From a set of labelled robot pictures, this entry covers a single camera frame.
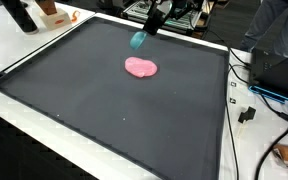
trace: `black tray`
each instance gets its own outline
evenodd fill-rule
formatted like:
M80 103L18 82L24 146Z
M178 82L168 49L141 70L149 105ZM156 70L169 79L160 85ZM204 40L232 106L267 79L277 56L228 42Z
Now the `black tray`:
M91 18L0 78L0 92L163 179L218 179L227 52ZM130 56L154 61L138 79Z

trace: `person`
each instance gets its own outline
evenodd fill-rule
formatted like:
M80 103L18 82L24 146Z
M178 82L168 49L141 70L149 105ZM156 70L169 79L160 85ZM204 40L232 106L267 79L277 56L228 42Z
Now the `person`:
M288 0L263 0L249 30L245 33L240 50L252 52L257 42L286 9L288 9ZM273 42L270 53L288 57L288 16L280 34Z

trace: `wire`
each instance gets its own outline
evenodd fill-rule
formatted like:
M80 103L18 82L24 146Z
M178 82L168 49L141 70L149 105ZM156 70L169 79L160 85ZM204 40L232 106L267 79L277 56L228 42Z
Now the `wire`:
M282 117L283 119L288 119L286 114L284 113L279 113L276 110L274 110L267 102L267 100L265 99L265 97L261 94L262 98L265 101L265 104L268 105L269 109L271 109L274 113L277 113L280 117ZM277 139L275 139L273 141L273 143L270 145L270 147L265 151L265 153L263 154L263 156L261 157L259 163L256 166L256 171L255 171L255 180L259 179L259 175L260 175L260 171L261 171L261 167L265 161L265 159L267 158L267 156L270 154L270 152L273 150L274 146L281 140L283 139L286 135L288 134L288 128L285 130L285 132L283 134L281 134Z
M250 66L250 64L242 61L235 53L234 51L232 50L232 48L226 43L226 41L224 41L218 34L216 34L215 32L211 31L211 30L208 30L209 32L213 33L219 40L221 40L227 47L227 49L235 56L235 58L240 61L241 63L243 63L245 66Z
M263 156L261 157L257 167L256 167L256 171L255 171L255 180L258 180L259 178L259 174L261 171L261 167L266 159L266 157L270 154L270 152L273 150L274 146L281 140L283 139L286 135L288 134L288 128L286 129L286 131L281 134L272 144L271 146L265 151L265 153L263 154Z
M234 137L233 137L233 132L232 132L231 118L230 118L230 112L228 110L228 104L227 104L226 96L225 96L225 105L226 105L226 113L227 113L227 119L228 119L228 127L230 130L232 148L233 148L233 153L234 153L235 168L236 168L236 180L239 180L240 179L240 177L239 177L240 173L239 173L239 169L238 169L238 162L237 162L236 149L235 149Z
M251 70L249 67L244 66L244 65L240 65L240 64L234 64L232 67L233 67L233 68L234 68L234 67L241 67L241 68L244 68L244 69L249 70L249 71Z
M229 71L230 71L230 70L233 70L233 73L235 74L235 76L236 76L240 81L242 81L242 82L244 82L244 83L246 83L246 84L249 84L247 81L245 81L244 79L242 79L242 78L236 73L236 71L235 71L235 69L234 69L234 66L232 66L231 64L229 64L229 66L230 66Z
M228 75L230 74L230 71L232 69L232 67L234 68L234 66L231 66L231 68L228 70L227 72L227 80L228 80ZM235 168L236 168L236 180L240 179L240 173L239 173L239 168L238 168L238 162L237 162L237 155L236 155L236 149L235 149L235 143L234 143L234 136L233 136L233 132L232 132L232 125L231 125L231 117L230 117L230 112L228 109L228 103L227 103L227 93L224 91L224 98L225 98L225 106L226 106L226 113L227 113L227 120L228 120L228 127L229 127L229 131L230 131L230 136L231 136L231 142L232 142L232 148L233 148L233 154L234 154L234 160L235 160Z
M272 112L274 112L277 116L281 116L281 113L282 113L282 112L278 112L278 111L276 111L275 109L273 109L272 106L267 102L267 100L266 100L266 98L264 97L263 94L260 93L260 96L261 96L262 99L264 100L266 106L267 106Z

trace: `pink dough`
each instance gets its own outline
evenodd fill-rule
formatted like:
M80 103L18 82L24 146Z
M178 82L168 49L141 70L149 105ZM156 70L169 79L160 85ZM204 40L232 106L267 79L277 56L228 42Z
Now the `pink dough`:
M153 76L157 72L157 66L152 61L137 57L129 57L126 59L125 69L139 78L144 76Z

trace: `table surface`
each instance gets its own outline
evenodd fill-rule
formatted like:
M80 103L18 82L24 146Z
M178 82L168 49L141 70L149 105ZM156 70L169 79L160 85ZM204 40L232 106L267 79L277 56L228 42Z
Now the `table surface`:
M4 6L0 6L0 71L95 14L91 11L56 3L56 7L65 10L71 18L75 10L78 10L81 14L72 25L49 31L39 17L41 9L35 1L26 0L25 2L29 4L26 10L39 28L39 32L35 35L26 35Z
M96 14L95 16L134 27L141 28L143 26L104 14ZM159 30L159 33L212 48L226 50L226 47L224 46L197 40L176 33L164 30ZM234 51L242 60L246 62L250 61L250 54L238 50ZM33 53L26 59L29 59L36 53ZM8 57L8 59L13 57L11 53L6 54L5 56ZM238 61L231 56L230 63L238 64ZM236 68L236 71L242 76L242 78L247 79L248 74L246 71L243 71L240 68ZM235 82L237 86L230 86L231 82ZM262 100L249 92L247 86L238 81L233 74L230 74L229 76L228 98L236 99L236 104L229 103L229 111L237 149L240 179L253 179L255 167L259 158L270 143L287 128L288 123L270 112ZM282 110L280 104L271 101L269 102L272 103L272 106L277 110ZM249 121L244 126L244 130L241 131L241 125L237 122L237 119L239 114L242 111L245 111L249 106L254 107L257 110L255 119ZM71 162L80 166L98 179L158 179L155 175L125 158L1 93L0 117L45 144ZM227 122L227 118L225 118L219 179L232 180L236 178L236 170ZM282 140L282 143L288 144L288 136ZM270 155L263 164L261 177L261 179L288 180L288 169L277 166L273 157Z

